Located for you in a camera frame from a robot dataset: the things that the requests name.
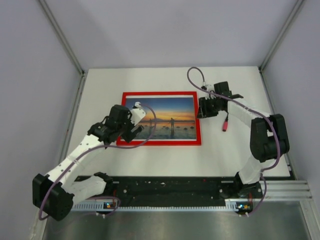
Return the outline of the red handled screwdriver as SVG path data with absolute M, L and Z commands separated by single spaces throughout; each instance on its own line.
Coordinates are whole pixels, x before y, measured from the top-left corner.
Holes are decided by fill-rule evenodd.
M 222 131 L 223 131 L 223 132 L 226 132 L 226 131 L 227 131 L 227 129 L 228 129 L 228 122 L 229 122 L 229 114 L 227 113 L 226 118 L 225 118 L 225 120 L 224 120 L 224 122 L 223 122 L 223 125 L 222 125 Z

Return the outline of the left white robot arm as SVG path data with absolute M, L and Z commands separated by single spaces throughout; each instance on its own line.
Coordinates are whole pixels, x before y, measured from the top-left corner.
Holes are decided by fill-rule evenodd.
M 32 203 L 39 209 L 38 218 L 51 217 L 63 220 L 72 207 L 93 196 L 109 198 L 114 191 L 111 178 L 102 172 L 76 182 L 97 154 L 112 146 L 119 137 L 131 142 L 143 127 L 140 121 L 146 116 L 140 102 L 132 109 L 114 105 L 109 115 L 93 124 L 79 145 L 55 168 L 45 175 L 37 174 L 32 180 Z

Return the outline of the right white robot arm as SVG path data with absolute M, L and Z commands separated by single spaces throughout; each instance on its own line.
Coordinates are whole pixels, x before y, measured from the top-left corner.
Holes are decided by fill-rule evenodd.
M 251 155 L 236 173 L 227 196 L 245 198 L 257 186 L 261 173 L 270 160 L 278 160 L 290 149 L 285 119 L 281 114 L 270 114 L 250 106 L 240 94 L 233 94 L 228 82 L 214 85 L 205 81 L 201 89 L 206 95 L 198 99 L 198 119 L 216 117 L 226 112 L 244 123 L 250 130 Z

